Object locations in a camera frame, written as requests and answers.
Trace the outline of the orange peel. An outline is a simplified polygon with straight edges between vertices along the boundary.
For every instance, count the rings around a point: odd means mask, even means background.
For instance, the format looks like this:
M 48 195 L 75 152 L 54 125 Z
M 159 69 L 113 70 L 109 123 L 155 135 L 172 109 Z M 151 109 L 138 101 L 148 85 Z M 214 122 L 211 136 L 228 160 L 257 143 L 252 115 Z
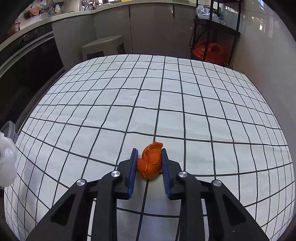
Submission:
M 143 150 L 142 156 L 137 159 L 137 172 L 142 178 L 156 178 L 162 166 L 162 148 L 163 143 L 153 142 Z

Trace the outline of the clear plastic bag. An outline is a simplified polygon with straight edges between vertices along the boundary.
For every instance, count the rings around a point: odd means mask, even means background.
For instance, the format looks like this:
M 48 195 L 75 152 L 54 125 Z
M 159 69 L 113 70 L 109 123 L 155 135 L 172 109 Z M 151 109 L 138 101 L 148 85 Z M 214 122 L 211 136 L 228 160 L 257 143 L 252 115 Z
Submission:
M 14 142 L 1 133 L 0 186 L 8 187 L 17 177 L 16 159 L 18 151 Z

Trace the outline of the grey perforated trash basket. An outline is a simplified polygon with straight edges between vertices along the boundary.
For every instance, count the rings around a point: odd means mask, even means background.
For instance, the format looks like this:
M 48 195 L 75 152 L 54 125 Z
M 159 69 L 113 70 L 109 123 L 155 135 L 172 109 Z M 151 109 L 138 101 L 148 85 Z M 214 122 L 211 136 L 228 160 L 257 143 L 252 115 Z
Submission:
M 5 137 L 10 138 L 14 144 L 16 144 L 18 134 L 16 133 L 15 124 L 12 121 L 7 121 L 4 124 L 1 128 L 1 133 L 3 133 Z

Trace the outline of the grey kitchen cabinets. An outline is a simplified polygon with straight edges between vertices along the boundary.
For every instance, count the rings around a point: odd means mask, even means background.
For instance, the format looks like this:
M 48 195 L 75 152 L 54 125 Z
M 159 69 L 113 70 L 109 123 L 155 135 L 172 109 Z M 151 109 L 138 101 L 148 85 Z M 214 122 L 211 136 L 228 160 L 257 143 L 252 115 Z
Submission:
M 195 13 L 186 4 L 127 2 L 54 21 L 52 28 L 65 70 L 83 61 L 84 45 L 115 35 L 123 37 L 127 54 L 190 58 Z

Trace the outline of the white black grid tablecloth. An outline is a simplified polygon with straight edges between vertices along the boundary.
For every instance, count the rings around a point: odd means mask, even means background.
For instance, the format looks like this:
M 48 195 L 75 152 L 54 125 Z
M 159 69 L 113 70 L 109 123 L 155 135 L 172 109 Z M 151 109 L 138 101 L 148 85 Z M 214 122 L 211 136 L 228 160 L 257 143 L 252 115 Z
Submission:
M 4 190 L 20 240 L 80 178 L 100 179 L 152 142 L 197 179 L 221 180 L 270 240 L 293 217 L 295 176 L 284 133 L 246 75 L 165 56 L 79 63 L 43 96 L 19 132 L 17 178 Z

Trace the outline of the beige plastic stool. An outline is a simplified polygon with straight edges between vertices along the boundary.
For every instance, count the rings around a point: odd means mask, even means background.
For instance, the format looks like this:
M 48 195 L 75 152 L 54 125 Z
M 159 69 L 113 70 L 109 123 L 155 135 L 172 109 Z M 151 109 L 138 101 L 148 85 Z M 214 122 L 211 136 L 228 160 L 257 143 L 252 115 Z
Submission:
M 101 38 L 89 42 L 82 47 L 82 57 L 84 61 L 118 54 L 126 54 L 122 35 Z

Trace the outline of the orange plastic bag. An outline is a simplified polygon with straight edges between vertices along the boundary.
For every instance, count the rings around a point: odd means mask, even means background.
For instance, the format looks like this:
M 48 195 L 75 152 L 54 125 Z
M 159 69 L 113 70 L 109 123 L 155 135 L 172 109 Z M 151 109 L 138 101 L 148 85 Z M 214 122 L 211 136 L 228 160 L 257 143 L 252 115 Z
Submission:
M 204 59 L 206 53 L 206 62 L 210 62 L 217 65 L 224 65 L 227 62 L 227 55 L 225 50 L 217 43 L 209 43 L 208 49 L 206 49 L 206 39 L 201 39 L 193 47 L 192 53 L 199 59 Z

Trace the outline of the black metal shelf rack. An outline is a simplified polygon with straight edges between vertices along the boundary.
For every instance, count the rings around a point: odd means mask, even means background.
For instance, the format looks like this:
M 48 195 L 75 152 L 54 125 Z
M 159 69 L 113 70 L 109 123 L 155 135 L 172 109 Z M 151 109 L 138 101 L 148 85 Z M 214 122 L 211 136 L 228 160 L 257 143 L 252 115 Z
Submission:
M 204 5 L 210 9 L 210 20 L 199 19 L 195 15 L 193 32 L 189 42 L 191 58 L 205 62 L 206 53 L 204 59 L 201 60 L 192 53 L 192 49 L 201 39 L 206 39 L 205 50 L 207 51 L 209 43 L 219 44 L 227 55 L 227 62 L 221 66 L 229 67 L 240 37 L 242 1 L 196 1 L 196 7 L 198 5 Z M 212 21 L 213 12 L 222 18 L 226 25 Z

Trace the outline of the black built-in oven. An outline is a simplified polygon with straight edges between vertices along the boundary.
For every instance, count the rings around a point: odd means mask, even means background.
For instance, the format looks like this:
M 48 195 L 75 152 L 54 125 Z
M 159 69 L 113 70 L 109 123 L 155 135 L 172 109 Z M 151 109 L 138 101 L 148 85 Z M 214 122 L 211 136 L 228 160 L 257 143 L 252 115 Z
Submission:
M 51 23 L 18 35 L 1 48 L 1 125 L 16 122 L 34 95 L 63 67 Z

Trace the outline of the white plastic bag on shelf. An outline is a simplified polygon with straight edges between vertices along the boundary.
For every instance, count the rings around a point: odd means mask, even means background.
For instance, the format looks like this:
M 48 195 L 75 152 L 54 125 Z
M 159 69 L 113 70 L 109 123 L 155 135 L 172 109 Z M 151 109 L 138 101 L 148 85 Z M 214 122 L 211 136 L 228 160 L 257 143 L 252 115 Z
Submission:
M 210 9 L 204 5 L 198 5 L 196 7 L 196 15 L 199 19 L 210 20 Z M 226 25 L 226 22 L 222 18 L 218 17 L 214 12 L 212 13 L 212 21 Z

